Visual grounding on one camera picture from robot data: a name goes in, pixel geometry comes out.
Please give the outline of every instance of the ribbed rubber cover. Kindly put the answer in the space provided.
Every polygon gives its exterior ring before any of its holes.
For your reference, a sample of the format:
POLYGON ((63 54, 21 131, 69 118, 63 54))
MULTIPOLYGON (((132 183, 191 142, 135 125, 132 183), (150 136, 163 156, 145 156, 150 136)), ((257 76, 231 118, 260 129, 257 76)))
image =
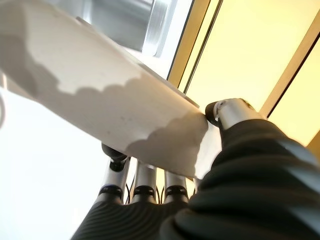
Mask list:
POLYGON ((130 205, 99 202, 89 211, 72 240, 154 240, 161 223, 187 207, 186 202, 130 205))

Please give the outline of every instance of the black cable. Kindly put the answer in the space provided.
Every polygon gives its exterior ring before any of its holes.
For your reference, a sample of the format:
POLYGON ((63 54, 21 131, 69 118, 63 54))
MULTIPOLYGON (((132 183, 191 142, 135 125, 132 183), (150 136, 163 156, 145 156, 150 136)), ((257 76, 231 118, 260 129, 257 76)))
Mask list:
POLYGON ((164 191, 165 191, 165 187, 163 187, 163 188, 162 188, 162 191, 161 191, 161 204, 163 203, 163 202, 162 202, 162 197, 163 197, 163 195, 164 195, 164 191))
POLYGON ((156 194, 158 196, 158 204, 160 204, 160 195, 159 195, 159 191, 158 191, 158 187, 156 187, 156 194))
POLYGON ((130 192, 131 192, 131 189, 134 185, 134 181, 135 181, 135 175, 133 176, 133 180, 132 180, 132 183, 131 183, 131 186, 130 186, 130 190, 128 191, 128 197, 126 198, 126 201, 125 201, 125 204, 129 204, 130 203, 130 192))
POLYGON ((126 190, 128 191, 128 197, 126 198, 125 204, 129 204, 130 203, 130 190, 128 187, 128 184, 125 184, 126 190))

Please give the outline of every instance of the yellow wall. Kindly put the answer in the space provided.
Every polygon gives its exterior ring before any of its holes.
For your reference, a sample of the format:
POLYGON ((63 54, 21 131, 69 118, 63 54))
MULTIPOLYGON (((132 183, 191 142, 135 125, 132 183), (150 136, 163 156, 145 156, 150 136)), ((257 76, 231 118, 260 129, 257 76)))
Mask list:
POLYGON ((320 41, 318 40, 269 120, 288 137, 307 146, 320 130, 319 90, 320 41))
MULTIPOLYGON (((211 1, 181 91, 217 2, 211 1)), ((187 96, 202 110, 221 99, 244 98, 259 111, 319 8, 319 0, 224 0, 187 96)))

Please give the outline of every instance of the robotic arm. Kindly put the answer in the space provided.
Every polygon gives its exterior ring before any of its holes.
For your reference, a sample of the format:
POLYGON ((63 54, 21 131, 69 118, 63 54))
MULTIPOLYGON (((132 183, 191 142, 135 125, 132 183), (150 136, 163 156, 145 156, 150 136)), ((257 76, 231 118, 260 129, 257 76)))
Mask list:
POLYGON ((209 104, 206 117, 222 151, 188 203, 183 186, 162 205, 145 187, 130 205, 95 203, 72 239, 319 240, 314 156, 242 99, 209 104))

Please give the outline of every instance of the silver metal cylinder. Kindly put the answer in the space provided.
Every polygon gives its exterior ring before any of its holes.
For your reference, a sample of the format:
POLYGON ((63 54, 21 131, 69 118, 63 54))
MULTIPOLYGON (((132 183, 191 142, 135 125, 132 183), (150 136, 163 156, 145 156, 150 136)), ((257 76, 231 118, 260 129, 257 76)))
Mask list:
POLYGON ((218 101, 213 108, 215 118, 219 118, 224 130, 245 120, 264 119, 252 106, 240 98, 218 101))
POLYGON ((109 164, 107 165, 105 174, 104 174, 104 180, 102 187, 115 185, 122 190, 122 195, 125 192, 126 188, 126 181, 127 181, 127 175, 129 171, 129 165, 130 165, 130 157, 127 157, 124 163, 124 167, 121 171, 114 171, 110 168, 111 158, 109 160, 109 164))
POLYGON ((164 172, 164 187, 167 189, 171 186, 182 186, 187 189, 186 178, 169 171, 164 172))
POLYGON ((136 163, 134 188, 139 186, 149 186, 156 192, 157 168, 144 164, 140 161, 136 163))

